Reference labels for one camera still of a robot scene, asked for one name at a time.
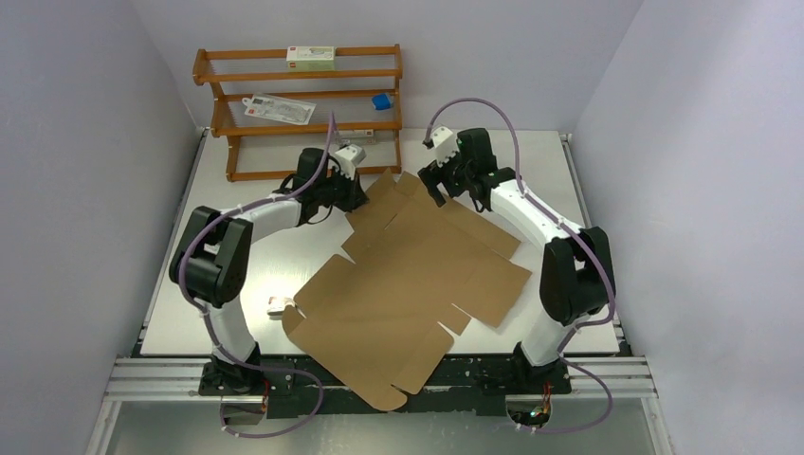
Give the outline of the brown cardboard box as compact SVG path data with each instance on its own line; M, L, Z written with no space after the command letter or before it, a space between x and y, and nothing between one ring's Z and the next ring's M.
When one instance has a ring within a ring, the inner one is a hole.
M531 276L512 262L517 238L455 201L437 207L410 173L384 173L367 194L342 253L283 313L294 345L319 363L442 358L472 320L501 325Z

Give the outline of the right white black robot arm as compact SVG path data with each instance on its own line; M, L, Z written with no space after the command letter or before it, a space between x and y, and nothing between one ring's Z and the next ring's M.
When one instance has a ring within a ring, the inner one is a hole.
M542 249L541 310L514 351L514 385L536 391L548 378L569 340L615 295L609 239L600 227L584 228L563 218L517 177L501 168L484 128L454 132L437 127L423 141L434 159L417 173L439 207L468 194L474 209L502 217Z

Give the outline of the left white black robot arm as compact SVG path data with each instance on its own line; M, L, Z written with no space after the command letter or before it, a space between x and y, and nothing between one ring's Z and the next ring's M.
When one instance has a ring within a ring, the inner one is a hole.
M258 342L240 300L254 243L310 224L320 209L352 212L368 197L359 164L365 151L305 148L296 171L267 198L225 211L195 208L169 266L169 278L204 321L213 348L201 392L252 394L267 387Z

